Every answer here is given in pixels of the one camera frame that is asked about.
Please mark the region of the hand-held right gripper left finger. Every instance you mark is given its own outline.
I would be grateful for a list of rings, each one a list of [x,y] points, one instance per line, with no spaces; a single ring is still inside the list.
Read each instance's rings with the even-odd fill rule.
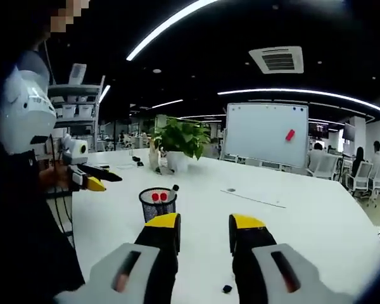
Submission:
[[[180,252],[181,216],[145,223],[134,243],[124,243],[95,264],[89,280],[56,303],[170,303]]]

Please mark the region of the person's left hand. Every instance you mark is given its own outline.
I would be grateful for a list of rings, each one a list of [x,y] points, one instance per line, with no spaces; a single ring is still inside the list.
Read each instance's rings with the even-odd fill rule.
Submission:
[[[43,190],[47,190],[50,187],[68,189],[70,186],[68,167],[60,163],[55,163],[53,167],[40,171],[39,184]]]

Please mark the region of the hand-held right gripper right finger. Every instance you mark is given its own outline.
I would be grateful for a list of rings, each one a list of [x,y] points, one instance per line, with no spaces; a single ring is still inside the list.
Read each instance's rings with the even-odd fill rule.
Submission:
[[[318,268],[279,244],[257,218],[229,215],[229,247],[240,303],[353,303],[320,279]]]

